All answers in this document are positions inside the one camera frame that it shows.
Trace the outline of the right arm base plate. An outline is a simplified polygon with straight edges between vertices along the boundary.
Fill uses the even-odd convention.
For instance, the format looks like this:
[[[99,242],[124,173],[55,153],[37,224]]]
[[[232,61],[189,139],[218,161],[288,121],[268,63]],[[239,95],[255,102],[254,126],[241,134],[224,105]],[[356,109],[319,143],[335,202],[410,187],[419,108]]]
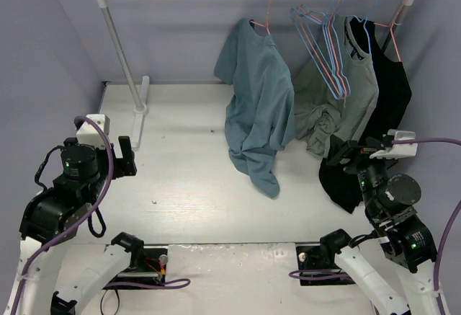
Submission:
[[[297,269],[299,272],[293,273],[303,287],[310,286],[338,286],[354,285],[355,282],[346,276],[323,280],[324,277],[333,275],[343,275],[341,270],[333,262],[329,262],[322,254],[318,244],[301,244],[296,247]]]

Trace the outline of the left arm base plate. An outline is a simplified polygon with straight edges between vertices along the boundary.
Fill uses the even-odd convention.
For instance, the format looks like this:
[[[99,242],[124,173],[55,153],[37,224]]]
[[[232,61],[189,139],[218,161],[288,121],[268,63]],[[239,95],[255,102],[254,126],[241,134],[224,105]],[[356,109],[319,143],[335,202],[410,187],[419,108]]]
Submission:
[[[142,290],[143,288],[133,284],[162,285],[166,281],[168,259],[167,246],[145,246],[144,255],[135,265],[129,266],[109,281],[109,284],[122,283],[122,285],[110,286],[109,289]]]

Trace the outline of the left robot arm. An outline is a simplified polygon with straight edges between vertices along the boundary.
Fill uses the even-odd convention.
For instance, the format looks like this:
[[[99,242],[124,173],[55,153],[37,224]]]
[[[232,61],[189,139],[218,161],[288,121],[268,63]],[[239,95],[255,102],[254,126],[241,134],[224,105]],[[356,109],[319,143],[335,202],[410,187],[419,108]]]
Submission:
[[[24,211],[19,228],[21,254],[6,314],[81,314],[119,273],[143,265],[143,241],[121,232],[68,286],[55,286],[77,223],[91,218],[91,207],[107,193],[106,182],[137,172],[129,137],[120,136],[118,141],[120,158],[102,142],[92,146],[68,138],[56,146],[63,173]]]

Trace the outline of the blue t shirt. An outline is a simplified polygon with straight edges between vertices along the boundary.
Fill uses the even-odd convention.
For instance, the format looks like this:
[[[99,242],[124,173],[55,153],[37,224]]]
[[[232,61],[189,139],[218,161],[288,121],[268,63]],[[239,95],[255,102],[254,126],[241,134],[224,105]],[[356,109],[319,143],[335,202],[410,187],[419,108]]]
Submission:
[[[272,169],[295,138],[295,93],[290,70],[271,35],[258,35],[250,19],[231,30],[214,75],[233,87],[225,139],[234,167],[269,198],[280,188]]]

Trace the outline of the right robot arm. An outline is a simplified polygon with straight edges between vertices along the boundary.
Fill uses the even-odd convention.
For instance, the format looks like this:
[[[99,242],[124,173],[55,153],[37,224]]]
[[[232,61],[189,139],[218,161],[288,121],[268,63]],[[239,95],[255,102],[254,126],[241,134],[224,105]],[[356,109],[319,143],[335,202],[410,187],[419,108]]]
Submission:
[[[338,229],[320,239],[318,256],[323,264],[341,268],[368,297],[379,314],[448,314],[439,280],[446,242],[433,236],[414,208],[421,188],[407,174],[388,174],[395,161],[414,157],[421,143],[441,143],[443,138],[417,138],[415,133],[389,130],[382,140],[368,138],[365,145],[334,136],[328,165],[343,164],[357,177],[364,214],[372,232],[351,238]],[[359,245],[375,240],[393,267],[405,295],[399,296],[370,265]]]

